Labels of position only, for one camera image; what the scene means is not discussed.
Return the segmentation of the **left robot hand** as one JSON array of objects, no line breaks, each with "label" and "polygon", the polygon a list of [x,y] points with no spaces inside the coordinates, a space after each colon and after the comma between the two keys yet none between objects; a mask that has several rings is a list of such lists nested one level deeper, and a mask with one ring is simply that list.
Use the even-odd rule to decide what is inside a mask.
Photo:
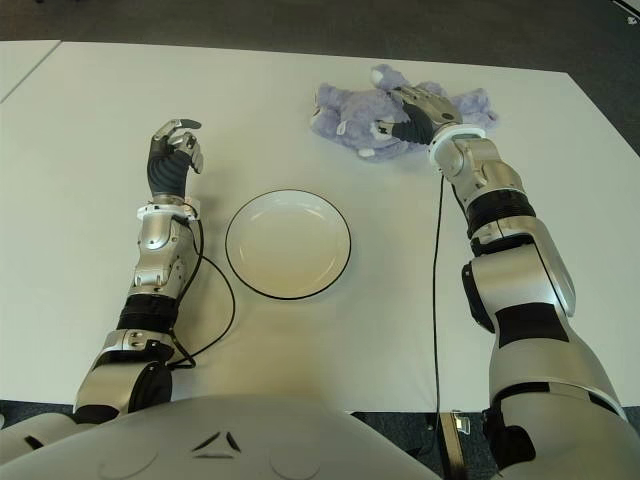
[{"label": "left robot hand", "polygon": [[202,124],[192,119],[171,119],[151,137],[147,180],[153,197],[184,199],[189,170],[200,174],[203,154],[193,130]]}]

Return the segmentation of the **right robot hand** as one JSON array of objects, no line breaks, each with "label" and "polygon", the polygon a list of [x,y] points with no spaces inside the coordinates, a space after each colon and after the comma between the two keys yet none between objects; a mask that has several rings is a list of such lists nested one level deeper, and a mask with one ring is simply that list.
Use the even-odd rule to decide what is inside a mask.
[{"label": "right robot hand", "polygon": [[390,90],[388,96],[401,103],[408,119],[404,122],[377,120],[376,131],[380,134],[428,145],[440,129],[463,123],[461,114],[449,99],[429,90],[401,86]]}]

